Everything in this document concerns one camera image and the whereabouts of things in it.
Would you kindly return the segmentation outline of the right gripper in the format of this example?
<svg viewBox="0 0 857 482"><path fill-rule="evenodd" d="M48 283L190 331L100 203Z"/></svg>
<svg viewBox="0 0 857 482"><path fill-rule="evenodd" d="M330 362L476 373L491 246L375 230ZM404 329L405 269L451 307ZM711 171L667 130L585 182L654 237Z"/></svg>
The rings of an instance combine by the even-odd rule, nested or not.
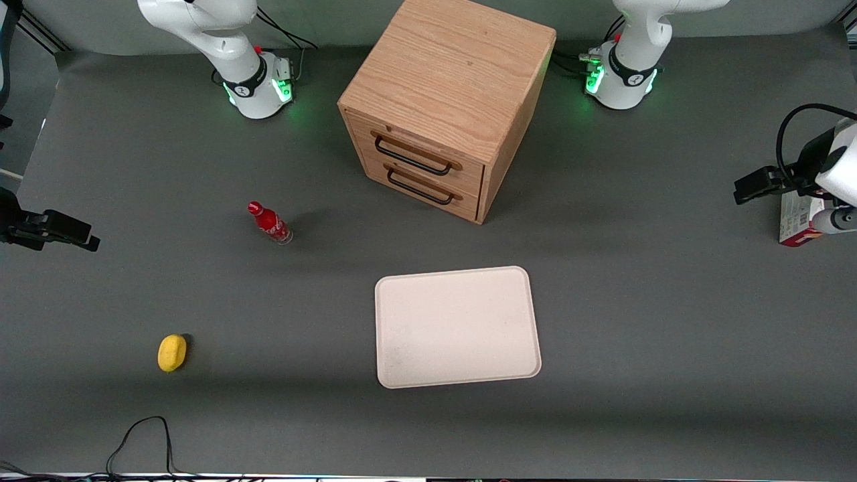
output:
<svg viewBox="0 0 857 482"><path fill-rule="evenodd" d="M92 226L58 211L44 211L44 231L51 239L61 239L80 249L95 252L100 238L92 236ZM15 193L1 188L1 243L43 249L39 216L21 208Z"/></svg>

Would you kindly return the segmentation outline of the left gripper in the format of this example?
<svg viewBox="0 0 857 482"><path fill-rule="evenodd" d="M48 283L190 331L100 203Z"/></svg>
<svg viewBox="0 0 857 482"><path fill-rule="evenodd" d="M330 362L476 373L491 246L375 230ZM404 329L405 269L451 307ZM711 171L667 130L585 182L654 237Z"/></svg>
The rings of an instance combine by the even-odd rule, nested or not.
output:
<svg viewBox="0 0 857 482"><path fill-rule="evenodd" d="M842 119L808 141L796 161L780 168L762 167L734 181L734 201L741 206L769 196L795 192L855 206L855 121Z"/></svg>

